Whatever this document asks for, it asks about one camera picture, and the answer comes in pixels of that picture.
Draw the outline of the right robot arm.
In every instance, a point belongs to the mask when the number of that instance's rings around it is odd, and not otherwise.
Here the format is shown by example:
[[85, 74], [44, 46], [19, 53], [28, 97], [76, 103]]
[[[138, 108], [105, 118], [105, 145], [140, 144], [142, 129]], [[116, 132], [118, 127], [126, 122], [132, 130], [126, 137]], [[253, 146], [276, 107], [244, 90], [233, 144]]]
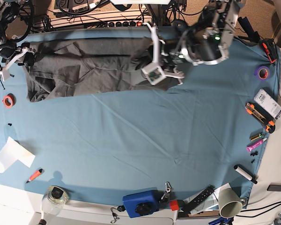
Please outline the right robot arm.
[[[20, 12], [25, 12], [25, 7], [30, 8], [30, 11], [23, 18], [27, 25], [25, 33], [21, 37], [9, 38], [6, 35], [8, 25], [17, 17], [21, 17]], [[0, 82], [4, 82], [12, 77], [9, 69], [13, 64], [28, 67], [34, 65], [36, 50], [30, 46], [30, 43], [18, 45], [30, 34], [33, 22], [33, 1], [0, 0]]]

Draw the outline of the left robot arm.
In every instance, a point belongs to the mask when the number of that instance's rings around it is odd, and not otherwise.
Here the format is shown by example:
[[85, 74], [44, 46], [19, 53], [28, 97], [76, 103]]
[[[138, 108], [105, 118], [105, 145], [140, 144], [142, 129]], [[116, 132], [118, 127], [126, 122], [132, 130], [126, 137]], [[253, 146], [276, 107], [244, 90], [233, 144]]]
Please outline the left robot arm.
[[175, 78], [182, 84], [185, 74], [178, 70], [179, 64], [216, 65], [228, 59], [228, 48], [244, 5], [242, 0], [210, 0], [194, 25], [174, 25], [178, 38], [171, 41], [162, 40], [157, 27], [147, 23], [153, 42], [153, 58], [141, 68], [142, 75], [152, 85], [166, 78]]

